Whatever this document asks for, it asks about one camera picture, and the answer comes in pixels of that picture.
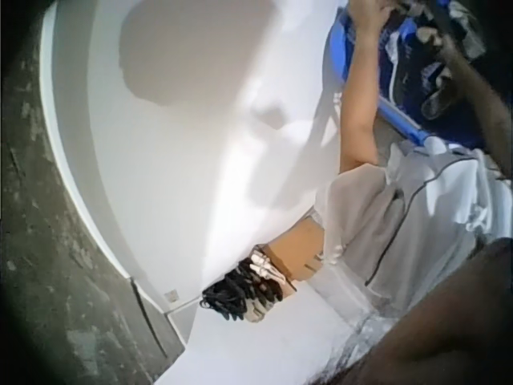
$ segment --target white clothing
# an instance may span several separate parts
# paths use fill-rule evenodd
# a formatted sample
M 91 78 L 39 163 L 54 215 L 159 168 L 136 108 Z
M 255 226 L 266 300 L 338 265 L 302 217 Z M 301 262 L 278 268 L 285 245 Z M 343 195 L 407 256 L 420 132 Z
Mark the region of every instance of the white clothing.
M 386 168 L 343 172 L 320 189 L 315 209 L 333 272 L 393 318 L 456 270 L 476 237 L 513 235 L 511 182 L 480 150 L 435 136 L 424 147 L 393 144 Z

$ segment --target gray concrete floor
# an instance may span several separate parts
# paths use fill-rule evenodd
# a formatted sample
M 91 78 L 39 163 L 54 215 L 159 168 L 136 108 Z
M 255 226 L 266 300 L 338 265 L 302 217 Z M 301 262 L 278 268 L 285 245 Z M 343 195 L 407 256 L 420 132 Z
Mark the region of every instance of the gray concrete floor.
M 18 383 L 153 383 L 184 347 L 168 320 L 143 301 L 154 338 L 130 282 L 90 238 L 63 187 L 39 98 L 40 26 L 2 85 L 2 334 L 9 369 Z

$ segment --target curved wall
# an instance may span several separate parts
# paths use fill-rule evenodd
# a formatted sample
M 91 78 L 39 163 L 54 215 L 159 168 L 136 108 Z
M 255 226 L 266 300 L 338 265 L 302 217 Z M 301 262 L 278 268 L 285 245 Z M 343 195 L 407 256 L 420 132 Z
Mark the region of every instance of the curved wall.
M 323 54 L 338 3 L 59 3 L 67 163 L 108 248 L 162 310 L 285 231 L 335 175 Z

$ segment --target electrical outlet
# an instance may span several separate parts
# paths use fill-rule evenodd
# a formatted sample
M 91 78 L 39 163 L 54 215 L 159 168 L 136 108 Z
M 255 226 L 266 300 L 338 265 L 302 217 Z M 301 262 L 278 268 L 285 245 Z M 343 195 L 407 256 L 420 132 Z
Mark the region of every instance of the electrical outlet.
M 164 294 L 164 297 L 170 302 L 174 303 L 180 299 L 180 296 L 178 295 L 178 291 L 171 290 L 170 292 Z

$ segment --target hand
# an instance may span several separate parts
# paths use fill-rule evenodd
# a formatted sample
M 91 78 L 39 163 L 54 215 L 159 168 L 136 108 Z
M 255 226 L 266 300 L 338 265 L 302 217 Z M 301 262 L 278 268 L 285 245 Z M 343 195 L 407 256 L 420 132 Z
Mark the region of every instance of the hand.
M 463 59 L 454 40 L 447 34 L 441 36 L 436 28 L 423 26 L 417 30 L 417 38 L 421 43 L 429 45 L 438 59 L 446 64 Z
M 394 8 L 391 0 L 349 0 L 349 14 L 357 34 L 378 37 Z

